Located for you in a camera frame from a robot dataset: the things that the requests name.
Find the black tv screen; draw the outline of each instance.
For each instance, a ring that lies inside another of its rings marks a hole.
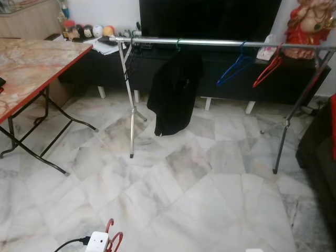
[[[281,0],[139,0],[142,35],[264,41]]]

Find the white wall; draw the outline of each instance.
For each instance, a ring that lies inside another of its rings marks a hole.
[[[117,31],[135,29],[140,21],[139,0],[68,0],[70,16],[78,24],[113,25]],[[272,28],[272,33],[285,41],[289,14],[298,6],[296,0],[282,0]],[[336,46],[336,32],[333,31],[324,44]],[[336,56],[330,61],[332,71],[322,84],[318,95],[330,96],[336,93]]]
[[[277,35],[279,42],[286,40],[285,32],[287,30],[287,22],[289,20],[290,12],[299,6],[296,0],[282,0],[278,15],[275,19],[271,33]],[[322,45],[336,46],[336,31],[333,30],[328,40],[323,42]],[[331,96],[336,93],[336,55],[333,56],[329,62],[332,68],[328,77],[324,80],[322,86],[317,92],[319,96]]]
[[[113,25],[117,31],[135,29],[140,22],[139,0],[68,0],[70,17],[82,25]]]

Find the red hanger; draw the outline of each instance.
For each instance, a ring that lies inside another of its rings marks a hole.
[[[283,43],[281,43],[273,57],[271,63],[265,68],[265,70],[259,75],[257,80],[253,83],[253,88],[262,83],[275,69],[277,69],[282,63],[282,57],[280,56],[280,49]]]

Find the black garment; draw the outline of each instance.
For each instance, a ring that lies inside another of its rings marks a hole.
[[[155,74],[147,102],[156,113],[155,135],[172,135],[188,126],[202,75],[202,57],[190,51],[179,52]]]

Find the clothes rack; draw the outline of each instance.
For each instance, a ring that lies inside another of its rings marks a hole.
[[[269,43],[260,43],[260,42],[243,42],[243,41],[234,41],[234,40],[212,40],[212,39],[178,39],[178,38],[124,38],[124,37],[110,37],[110,41],[115,41],[119,46],[119,53],[121,59],[121,65],[124,72],[124,78],[126,82],[127,92],[129,95],[132,114],[131,114],[131,146],[130,146],[130,158],[134,157],[134,117],[138,115],[142,120],[146,121],[147,119],[137,111],[136,106],[133,102],[132,92],[130,88],[129,79],[127,76],[126,62],[132,51],[132,47],[134,43],[137,44],[170,44],[170,45],[198,45],[198,46],[227,46],[227,47],[279,47],[279,44],[269,44]],[[123,52],[124,43],[128,43],[129,46],[126,50],[126,54]],[[327,54],[321,61],[316,60],[316,70],[313,77],[310,79],[305,89],[301,93],[300,97],[294,104],[292,110],[285,118],[285,123],[283,125],[282,137],[279,144],[278,155],[276,159],[275,167],[273,168],[273,173],[278,173],[280,158],[282,154],[282,150],[284,148],[284,143],[286,139],[287,130],[290,127],[290,120],[294,116],[297,109],[302,104],[302,101],[306,97],[308,91],[315,85],[323,70],[327,67],[328,62],[336,51],[336,47],[333,46],[316,46],[316,45],[295,45],[295,44],[282,44],[281,48],[302,48],[302,49],[310,49],[316,51],[316,54],[320,51],[326,51]]]

